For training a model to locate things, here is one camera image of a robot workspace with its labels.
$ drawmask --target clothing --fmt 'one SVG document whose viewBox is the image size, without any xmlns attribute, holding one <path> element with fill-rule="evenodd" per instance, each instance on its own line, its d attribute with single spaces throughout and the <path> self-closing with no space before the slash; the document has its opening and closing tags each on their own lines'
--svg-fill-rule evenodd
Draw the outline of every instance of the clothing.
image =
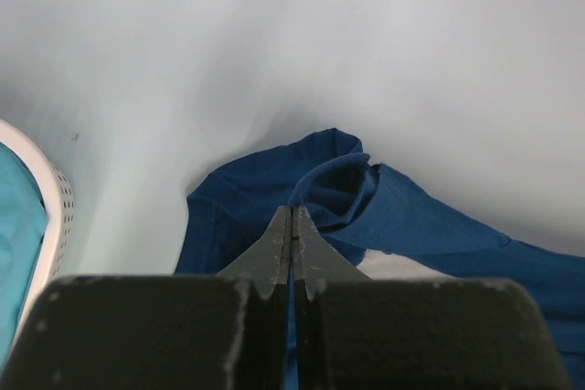
<svg viewBox="0 0 585 390">
<path fill-rule="evenodd" d="M 10 351 L 46 227 L 35 179 L 0 143 L 0 369 Z"/>
<path fill-rule="evenodd" d="M 513 240 L 368 160 L 358 138 L 332 129 L 221 166 L 187 199 L 176 271 L 219 271 L 261 236 L 278 206 L 305 205 L 354 265 L 375 249 L 455 277 L 517 281 L 540 306 L 575 385 L 585 389 L 585 258 Z M 289 323 L 294 330 L 293 315 Z M 292 336 L 291 366 L 293 343 Z"/>
</svg>

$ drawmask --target light blue fabric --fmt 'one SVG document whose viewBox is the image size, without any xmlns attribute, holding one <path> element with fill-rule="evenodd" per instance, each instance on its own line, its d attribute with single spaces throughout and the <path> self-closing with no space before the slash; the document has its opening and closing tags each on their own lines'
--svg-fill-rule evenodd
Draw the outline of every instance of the light blue fabric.
<svg viewBox="0 0 585 390">
<path fill-rule="evenodd" d="M 0 143 L 0 370 L 46 228 L 47 215 L 35 179 Z"/>
</svg>

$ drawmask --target blue t-shirt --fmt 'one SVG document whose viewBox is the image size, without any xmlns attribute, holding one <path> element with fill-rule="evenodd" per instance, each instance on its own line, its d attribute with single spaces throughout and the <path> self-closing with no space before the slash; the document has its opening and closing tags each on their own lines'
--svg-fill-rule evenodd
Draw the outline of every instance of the blue t-shirt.
<svg viewBox="0 0 585 390">
<path fill-rule="evenodd" d="M 220 271 L 260 238 L 278 206 L 305 205 L 354 265 L 375 249 L 455 277 L 520 283 L 540 306 L 575 386 L 585 389 L 585 258 L 513 240 L 368 160 L 357 137 L 332 129 L 219 167 L 187 199 L 176 272 Z M 289 323 L 293 371 L 293 314 Z M 294 384 L 290 372 L 287 386 Z"/>
</svg>

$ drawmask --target laundry basket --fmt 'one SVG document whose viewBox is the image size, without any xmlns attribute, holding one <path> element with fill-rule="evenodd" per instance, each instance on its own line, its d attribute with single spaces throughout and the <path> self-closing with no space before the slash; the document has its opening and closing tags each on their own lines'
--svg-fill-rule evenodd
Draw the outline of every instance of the laundry basket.
<svg viewBox="0 0 585 390">
<path fill-rule="evenodd" d="M 69 232 L 73 225 L 75 201 L 69 181 L 58 167 L 51 163 L 22 132 L 2 120 L 0 142 L 23 161 L 37 181 L 48 219 L 37 264 L 18 322 L 16 330 L 18 333 L 38 294 L 49 281 L 59 275 L 60 263 L 67 249 Z"/>
</svg>

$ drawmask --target garment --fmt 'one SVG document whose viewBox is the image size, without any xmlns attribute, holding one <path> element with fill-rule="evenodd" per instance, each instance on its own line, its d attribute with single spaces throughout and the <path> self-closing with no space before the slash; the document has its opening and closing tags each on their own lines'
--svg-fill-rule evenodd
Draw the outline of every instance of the garment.
<svg viewBox="0 0 585 390">
<path fill-rule="evenodd" d="M 375 249 L 455 277 L 522 284 L 575 385 L 585 389 L 585 258 L 513 240 L 368 160 L 358 138 L 332 129 L 221 166 L 187 199 L 177 272 L 219 271 L 261 236 L 278 206 L 305 205 L 324 238 L 355 265 Z M 294 330 L 293 315 L 289 323 Z M 293 343 L 292 333 L 290 372 Z"/>
<path fill-rule="evenodd" d="M 0 370 L 10 351 L 47 215 L 37 183 L 0 143 Z"/>
</svg>

